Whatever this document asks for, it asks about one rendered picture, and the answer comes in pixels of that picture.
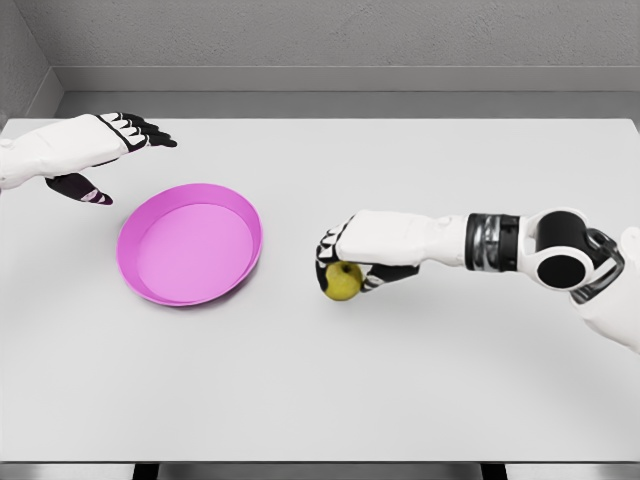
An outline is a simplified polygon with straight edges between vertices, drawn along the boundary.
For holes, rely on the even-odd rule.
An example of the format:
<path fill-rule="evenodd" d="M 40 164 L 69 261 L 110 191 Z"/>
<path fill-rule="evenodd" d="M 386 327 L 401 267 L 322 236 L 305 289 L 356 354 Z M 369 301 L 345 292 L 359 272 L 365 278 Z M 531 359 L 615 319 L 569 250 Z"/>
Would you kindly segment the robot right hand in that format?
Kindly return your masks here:
<path fill-rule="evenodd" d="M 316 276 L 323 292 L 330 286 L 328 268 L 340 261 L 365 265 L 360 291 L 372 291 L 419 272 L 427 259 L 429 235 L 436 222 L 427 216 L 361 210 L 328 229 L 315 251 Z"/>

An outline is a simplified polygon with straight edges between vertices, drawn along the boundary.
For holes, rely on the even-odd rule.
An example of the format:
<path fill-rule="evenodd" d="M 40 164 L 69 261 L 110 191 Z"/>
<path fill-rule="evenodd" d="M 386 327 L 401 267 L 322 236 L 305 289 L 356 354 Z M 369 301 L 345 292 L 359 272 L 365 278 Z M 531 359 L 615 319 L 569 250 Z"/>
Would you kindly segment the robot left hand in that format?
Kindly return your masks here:
<path fill-rule="evenodd" d="M 47 186 L 72 200 L 111 205 L 113 199 L 81 172 L 103 166 L 145 147 L 174 148 L 177 142 L 141 116 L 113 112 L 83 114 L 37 129 L 39 175 Z"/>

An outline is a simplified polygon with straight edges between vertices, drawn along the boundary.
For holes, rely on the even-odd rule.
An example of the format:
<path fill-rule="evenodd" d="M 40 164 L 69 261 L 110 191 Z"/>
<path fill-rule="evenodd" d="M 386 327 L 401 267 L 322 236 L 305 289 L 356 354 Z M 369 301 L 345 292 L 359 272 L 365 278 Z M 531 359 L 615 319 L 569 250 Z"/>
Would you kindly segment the yellow-green apple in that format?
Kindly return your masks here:
<path fill-rule="evenodd" d="M 327 288 L 325 295 L 334 301 L 346 301 L 361 290 L 363 274 L 361 268 L 351 262 L 339 261 L 330 264 L 325 272 Z"/>

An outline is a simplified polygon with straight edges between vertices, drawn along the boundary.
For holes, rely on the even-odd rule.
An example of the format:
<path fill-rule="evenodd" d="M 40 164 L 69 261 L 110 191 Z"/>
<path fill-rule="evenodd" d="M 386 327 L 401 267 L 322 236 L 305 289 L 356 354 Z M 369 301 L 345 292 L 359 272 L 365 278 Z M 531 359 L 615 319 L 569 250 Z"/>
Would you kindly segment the pink round plate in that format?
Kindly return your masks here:
<path fill-rule="evenodd" d="M 164 190 L 123 224 L 116 262 L 128 287 L 160 305 L 191 306 L 238 286 L 261 254 L 263 227 L 238 192 L 208 183 Z"/>

